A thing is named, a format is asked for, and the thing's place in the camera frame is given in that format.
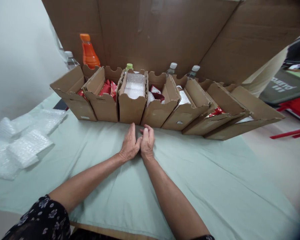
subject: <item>black floral clothing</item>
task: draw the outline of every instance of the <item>black floral clothing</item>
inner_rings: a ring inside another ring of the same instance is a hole
[[[116,239],[84,229],[71,235],[70,221],[66,209],[49,195],[39,200],[26,212],[2,238],[3,240],[94,240]],[[196,240],[215,240],[211,235]]]

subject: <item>plastic bottle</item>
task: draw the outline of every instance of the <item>plastic bottle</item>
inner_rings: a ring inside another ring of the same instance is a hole
[[[76,66],[79,66],[80,64],[78,63],[77,60],[74,59],[72,52],[70,51],[65,51],[65,54],[67,55],[67,66],[69,70],[74,69]]]
[[[133,65],[132,65],[132,63],[127,63],[126,70],[128,71],[129,69],[132,69],[132,70],[133,70]]]
[[[200,66],[194,65],[194,66],[192,67],[191,71],[188,72],[188,73],[186,74],[186,76],[188,77],[188,79],[190,79],[190,78],[195,78],[195,77],[196,77],[196,74],[197,74],[197,71],[198,71],[199,69],[200,69]]]
[[[87,64],[90,69],[94,69],[95,66],[100,66],[99,58],[97,57],[93,46],[90,42],[90,35],[85,33],[80,33],[80,38],[82,40],[83,48],[83,64]]]
[[[168,71],[166,72],[167,77],[169,75],[174,75],[174,70],[176,69],[177,64],[176,63],[171,63],[170,64],[170,68],[168,69]]]

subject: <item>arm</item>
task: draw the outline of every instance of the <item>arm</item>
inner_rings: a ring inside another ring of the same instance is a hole
[[[145,125],[145,129],[141,132],[143,133],[141,156],[173,235],[176,239],[193,239],[209,235],[209,230],[196,210],[154,158],[153,129]]]
[[[61,203],[67,212],[70,213],[105,178],[125,162],[135,157],[140,149],[141,140],[142,138],[139,138],[136,141],[135,125],[132,123],[119,153],[73,176],[49,193],[50,198]]]

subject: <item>hand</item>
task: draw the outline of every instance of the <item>hand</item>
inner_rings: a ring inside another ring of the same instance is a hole
[[[154,146],[154,131],[153,129],[145,124],[144,129],[140,129],[143,134],[141,143],[141,156],[143,159],[153,157],[153,146]]]
[[[136,141],[136,127],[134,123],[131,123],[129,130],[124,137],[119,155],[122,156],[126,161],[131,160],[137,155],[140,149],[141,141],[142,137],[139,137]]]

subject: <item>person's left hand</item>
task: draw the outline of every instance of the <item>person's left hand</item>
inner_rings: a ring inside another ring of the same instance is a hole
[[[130,124],[130,128],[124,137],[122,148],[119,152],[119,155],[123,157],[124,160],[129,161],[134,158],[139,149],[142,142],[142,136],[138,138],[136,141],[136,127],[134,123]]]

